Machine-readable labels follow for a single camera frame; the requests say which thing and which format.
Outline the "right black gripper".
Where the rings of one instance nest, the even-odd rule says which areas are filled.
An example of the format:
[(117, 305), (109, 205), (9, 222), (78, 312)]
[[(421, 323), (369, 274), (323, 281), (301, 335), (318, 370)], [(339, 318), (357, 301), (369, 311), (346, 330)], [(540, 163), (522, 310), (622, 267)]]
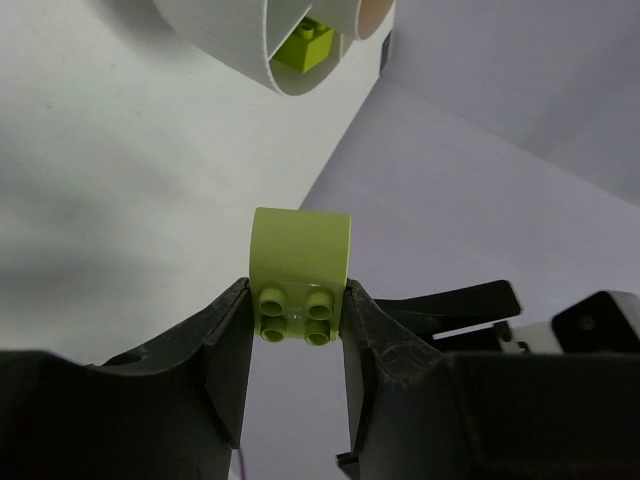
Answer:
[(442, 352), (639, 352), (639, 297), (628, 292), (601, 290), (524, 326), (512, 322), (522, 308), (506, 280), (376, 304)]

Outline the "green black lego stack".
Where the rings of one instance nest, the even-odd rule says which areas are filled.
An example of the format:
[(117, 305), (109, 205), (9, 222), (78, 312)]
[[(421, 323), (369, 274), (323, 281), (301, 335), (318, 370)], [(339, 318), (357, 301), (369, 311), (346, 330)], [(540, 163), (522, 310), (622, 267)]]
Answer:
[(334, 29), (304, 17), (273, 59), (298, 73), (306, 74), (329, 57), (334, 35)]

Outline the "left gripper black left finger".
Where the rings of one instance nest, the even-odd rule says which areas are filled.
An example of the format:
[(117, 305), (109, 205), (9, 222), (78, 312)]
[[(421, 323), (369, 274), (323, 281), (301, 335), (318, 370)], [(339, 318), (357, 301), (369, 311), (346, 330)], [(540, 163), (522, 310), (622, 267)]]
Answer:
[(5, 479), (224, 479), (253, 342), (249, 283), (108, 360), (1, 354)]

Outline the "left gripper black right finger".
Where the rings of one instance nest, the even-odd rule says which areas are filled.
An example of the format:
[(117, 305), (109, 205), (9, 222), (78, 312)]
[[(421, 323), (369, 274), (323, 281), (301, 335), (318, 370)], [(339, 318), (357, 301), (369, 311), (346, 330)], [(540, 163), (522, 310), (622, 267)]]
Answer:
[(639, 352), (442, 352), (356, 282), (342, 310), (351, 479), (635, 479)]

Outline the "pale green lego brick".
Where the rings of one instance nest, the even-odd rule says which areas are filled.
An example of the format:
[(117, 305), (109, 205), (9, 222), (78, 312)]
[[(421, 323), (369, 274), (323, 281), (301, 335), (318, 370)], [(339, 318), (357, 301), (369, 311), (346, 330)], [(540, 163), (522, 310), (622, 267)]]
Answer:
[(335, 341), (350, 246), (348, 214), (257, 208), (249, 253), (255, 333), (271, 343)]

